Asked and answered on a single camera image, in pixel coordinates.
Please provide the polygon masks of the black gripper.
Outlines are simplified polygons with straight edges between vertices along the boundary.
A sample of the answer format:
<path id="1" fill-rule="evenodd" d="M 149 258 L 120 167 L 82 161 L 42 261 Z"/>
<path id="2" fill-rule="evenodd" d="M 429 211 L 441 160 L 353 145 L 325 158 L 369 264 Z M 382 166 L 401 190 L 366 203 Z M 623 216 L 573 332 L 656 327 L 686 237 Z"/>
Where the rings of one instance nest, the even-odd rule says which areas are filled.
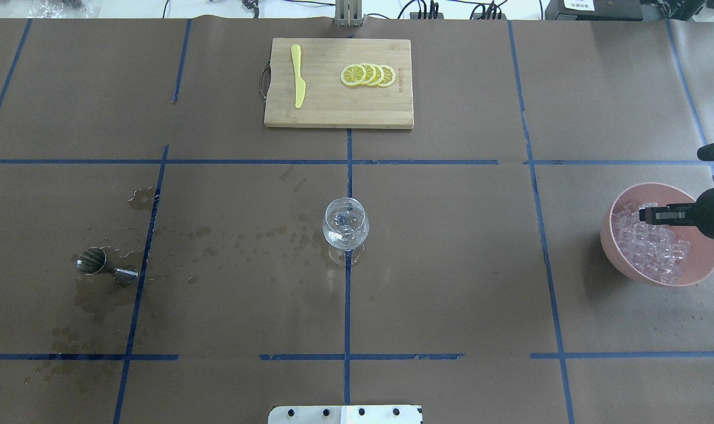
<path id="1" fill-rule="evenodd" d="M 695 203 L 674 203 L 643 207 L 638 220 L 652 226 L 696 226 L 714 240 L 714 188 L 702 193 Z"/>

